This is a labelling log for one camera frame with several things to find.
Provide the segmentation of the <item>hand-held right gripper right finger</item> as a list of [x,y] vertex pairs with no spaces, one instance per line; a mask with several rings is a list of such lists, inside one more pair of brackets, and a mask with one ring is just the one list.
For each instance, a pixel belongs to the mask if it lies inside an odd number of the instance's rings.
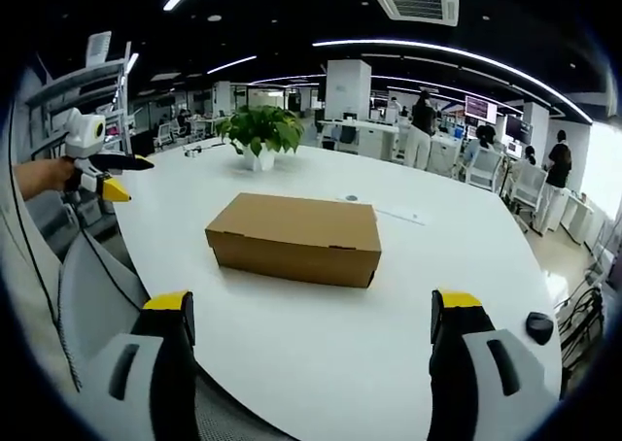
[[559,397],[544,366],[466,292],[432,292],[430,440],[524,440]]

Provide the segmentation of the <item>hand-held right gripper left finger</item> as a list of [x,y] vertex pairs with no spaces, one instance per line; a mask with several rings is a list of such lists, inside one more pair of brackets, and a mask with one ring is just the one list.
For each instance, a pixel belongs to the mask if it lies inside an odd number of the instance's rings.
[[105,440],[194,440],[193,296],[150,299],[94,359],[94,426]]

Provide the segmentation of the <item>person's left hand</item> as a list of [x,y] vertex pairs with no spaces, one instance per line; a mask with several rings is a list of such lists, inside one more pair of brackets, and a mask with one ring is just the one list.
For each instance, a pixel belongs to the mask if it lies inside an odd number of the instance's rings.
[[74,170],[73,161],[66,157],[28,161],[13,166],[24,201],[45,191],[63,191]]

